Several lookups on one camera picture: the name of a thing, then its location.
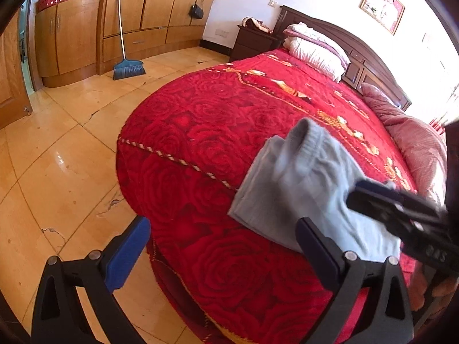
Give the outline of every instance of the wooden headboard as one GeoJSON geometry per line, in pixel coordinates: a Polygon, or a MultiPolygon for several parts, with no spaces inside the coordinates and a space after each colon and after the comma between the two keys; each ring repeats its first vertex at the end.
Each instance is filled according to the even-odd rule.
{"type": "Polygon", "coordinates": [[[362,93],[362,83],[373,84],[380,88],[402,110],[405,111],[409,107],[411,101],[397,84],[391,71],[374,50],[357,36],[332,23],[312,18],[288,6],[281,6],[281,9],[273,33],[279,38],[278,46],[282,45],[285,39],[283,31],[289,25],[303,22],[308,27],[328,36],[344,49],[351,64],[343,75],[343,81],[359,93],[362,93]]]}

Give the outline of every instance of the doorway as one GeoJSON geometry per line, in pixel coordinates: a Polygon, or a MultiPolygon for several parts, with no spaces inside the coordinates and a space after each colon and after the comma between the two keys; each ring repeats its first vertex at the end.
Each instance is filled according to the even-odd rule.
{"type": "Polygon", "coordinates": [[[24,78],[24,84],[26,86],[27,95],[30,96],[34,92],[34,86],[32,85],[32,78],[30,76],[30,68],[28,63],[28,51],[27,51],[27,0],[25,0],[21,9],[19,10],[19,54],[21,59],[22,77],[24,78]]]}

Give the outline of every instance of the red bedspread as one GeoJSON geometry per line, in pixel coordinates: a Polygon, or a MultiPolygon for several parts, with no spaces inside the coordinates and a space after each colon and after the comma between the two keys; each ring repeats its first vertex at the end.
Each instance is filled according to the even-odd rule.
{"type": "MultiPolygon", "coordinates": [[[[151,220],[158,282],[208,343],[229,342],[215,323],[238,343],[297,344],[330,299],[301,254],[226,215],[266,139],[285,137],[304,117],[340,140],[367,176],[414,188],[393,140],[357,93],[282,50],[167,84],[121,131],[118,178],[131,207],[151,220]]],[[[406,277],[413,265],[402,257],[406,277]]]]}

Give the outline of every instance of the light blue cloth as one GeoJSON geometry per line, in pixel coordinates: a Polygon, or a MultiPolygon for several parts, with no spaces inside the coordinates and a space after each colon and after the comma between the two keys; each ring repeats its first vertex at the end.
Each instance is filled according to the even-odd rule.
{"type": "Polygon", "coordinates": [[[254,232],[301,252],[298,219],[309,217],[341,250],[383,262],[400,257],[400,239],[385,227],[347,208],[347,193],[365,178],[340,142],[311,119],[302,119],[287,138],[274,136],[256,156],[228,214],[254,232]]]}

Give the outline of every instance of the photo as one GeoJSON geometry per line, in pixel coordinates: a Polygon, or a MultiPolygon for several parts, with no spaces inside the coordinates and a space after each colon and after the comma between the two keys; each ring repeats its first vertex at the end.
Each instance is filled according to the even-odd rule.
{"type": "Polygon", "coordinates": [[[405,6],[399,0],[362,0],[360,8],[393,35],[405,10],[405,6]]]}

